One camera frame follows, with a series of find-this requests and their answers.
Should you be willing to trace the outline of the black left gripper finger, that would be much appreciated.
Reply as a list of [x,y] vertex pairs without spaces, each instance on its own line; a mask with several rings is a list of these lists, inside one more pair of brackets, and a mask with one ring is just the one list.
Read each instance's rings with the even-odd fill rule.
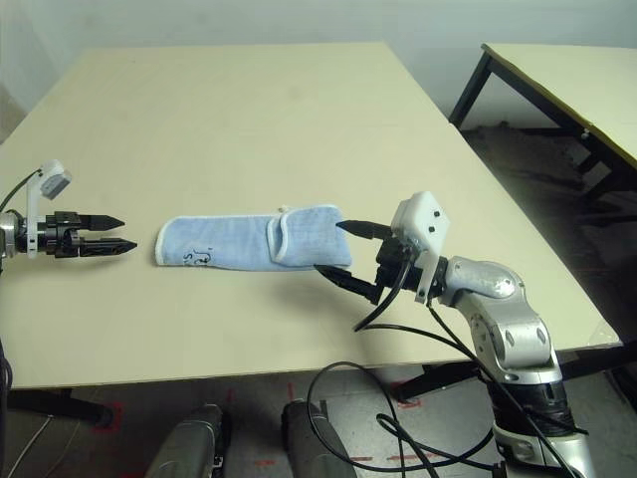
[[136,248],[137,244],[121,238],[86,240],[79,247],[80,256],[116,256]]
[[124,225],[124,222],[109,215],[80,215],[81,228],[85,230],[111,230]]

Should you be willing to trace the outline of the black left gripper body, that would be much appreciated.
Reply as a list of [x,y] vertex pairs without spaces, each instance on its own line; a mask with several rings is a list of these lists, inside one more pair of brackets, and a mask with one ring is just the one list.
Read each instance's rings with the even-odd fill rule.
[[77,212],[55,211],[46,215],[42,233],[42,247],[46,254],[55,258],[79,257],[79,231],[82,226],[83,221]]

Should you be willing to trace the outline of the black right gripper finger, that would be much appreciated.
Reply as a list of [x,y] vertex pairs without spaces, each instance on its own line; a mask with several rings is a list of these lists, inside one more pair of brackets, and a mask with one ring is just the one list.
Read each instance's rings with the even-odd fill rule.
[[336,226],[345,232],[365,239],[388,239],[392,237],[389,226],[362,220],[343,220]]
[[371,304],[377,304],[383,287],[355,278],[349,271],[330,265],[315,265],[315,269],[338,287],[364,297]]

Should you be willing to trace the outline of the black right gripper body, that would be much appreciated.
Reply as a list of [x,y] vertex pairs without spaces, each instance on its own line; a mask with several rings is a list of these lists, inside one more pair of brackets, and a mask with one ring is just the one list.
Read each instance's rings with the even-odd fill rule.
[[382,241],[376,255],[378,268],[376,271],[376,299],[378,304],[380,296],[385,288],[391,289],[401,276],[401,268],[406,261],[409,261],[407,276],[402,283],[403,290],[417,292],[422,269],[415,266],[415,259],[411,247],[403,244],[397,238],[386,238]]

